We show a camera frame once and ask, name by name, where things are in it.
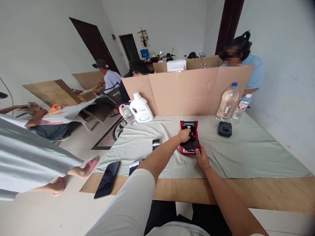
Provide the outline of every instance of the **hand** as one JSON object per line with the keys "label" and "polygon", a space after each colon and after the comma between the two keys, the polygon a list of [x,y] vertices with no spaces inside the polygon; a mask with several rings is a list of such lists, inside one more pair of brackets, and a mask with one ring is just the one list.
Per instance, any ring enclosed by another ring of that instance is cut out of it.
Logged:
{"label": "hand", "polygon": [[178,132],[177,136],[179,137],[181,143],[187,142],[189,140],[190,132],[191,132],[190,128],[181,129]]}
{"label": "hand", "polygon": [[47,114],[47,110],[46,109],[43,109],[43,108],[39,108],[36,112],[35,115],[38,115],[38,116],[44,116]]}
{"label": "hand", "polygon": [[95,93],[100,93],[100,92],[101,92],[101,90],[98,89],[98,88],[94,88],[93,91],[94,91]]}
{"label": "hand", "polygon": [[209,157],[206,154],[206,151],[204,150],[201,143],[200,143],[200,151],[199,149],[196,148],[196,154],[197,154],[198,164],[203,171],[205,171],[208,168],[211,168],[210,163],[209,163]]}
{"label": "hand", "polygon": [[16,105],[16,106],[14,106],[15,107],[15,109],[27,109],[27,108],[29,108],[30,106],[29,105]]}

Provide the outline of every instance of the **scooter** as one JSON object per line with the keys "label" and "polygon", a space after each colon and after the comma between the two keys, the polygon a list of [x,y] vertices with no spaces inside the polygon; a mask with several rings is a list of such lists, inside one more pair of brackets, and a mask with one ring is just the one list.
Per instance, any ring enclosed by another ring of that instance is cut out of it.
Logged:
{"label": "scooter", "polygon": [[172,53],[171,54],[167,53],[166,56],[165,56],[162,53],[162,50],[160,50],[160,54],[163,55],[163,57],[161,57],[161,59],[166,58],[166,61],[173,61],[174,59],[172,58],[172,56],[176,56],[176,55],[173,55],[173,52],[174,52],[174,47],[172,47]]}

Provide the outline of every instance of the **wire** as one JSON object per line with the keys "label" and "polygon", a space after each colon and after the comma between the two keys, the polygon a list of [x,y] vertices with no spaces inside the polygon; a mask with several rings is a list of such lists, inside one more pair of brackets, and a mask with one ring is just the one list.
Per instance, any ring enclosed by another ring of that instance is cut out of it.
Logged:
{"label": "wire", "polygon": [[11,101],[12,101],[12,106],[14,105],[14,102],[13,102],[13,96],[9,90],[9,88],[7,87],[7,85],[5,84],[5,82],[2,80],[1,76],[0,76],[0,80],[2,81],[2,83],[4,84],[4,86],[6,87],[7,91],[9,92],[10,96],[11,96]]}

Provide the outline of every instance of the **doorway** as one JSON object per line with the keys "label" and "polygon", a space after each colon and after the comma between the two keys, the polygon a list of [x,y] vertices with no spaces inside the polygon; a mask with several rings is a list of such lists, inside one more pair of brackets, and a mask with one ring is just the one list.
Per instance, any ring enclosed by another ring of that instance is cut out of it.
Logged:
{"label": "doorway", "polygon": [[225,0],[215,55],[234,39],[244,0]]}
{"label": "doorway", "polygon": [[72,21],[73,25],[75,26],[76,30],[78,31],[80,37],[82,38],[88,50],[90,51],[94,60],[97,59],[105,60],[110,70],[120,74],[112,58],[112,55],[110,54],[103,40],[103,37],[98,30],[98,27],[96,25],[76,20],[71,17],[69,17],[69,19]]}
{"label": "doorway", "polygon": [[128,61],[139,59],[139,53],[132,34],[119,36],[122,46],[124,47]]}

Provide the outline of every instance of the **dark red curtain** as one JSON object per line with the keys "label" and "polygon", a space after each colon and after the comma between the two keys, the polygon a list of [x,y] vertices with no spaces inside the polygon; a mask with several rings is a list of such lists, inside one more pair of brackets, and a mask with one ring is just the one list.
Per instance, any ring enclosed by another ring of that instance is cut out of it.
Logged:
{"label": "dark red curtain", "polygon": [[244,0],[225,0],[217,41],[216,55],[224,50],[235,36]]}

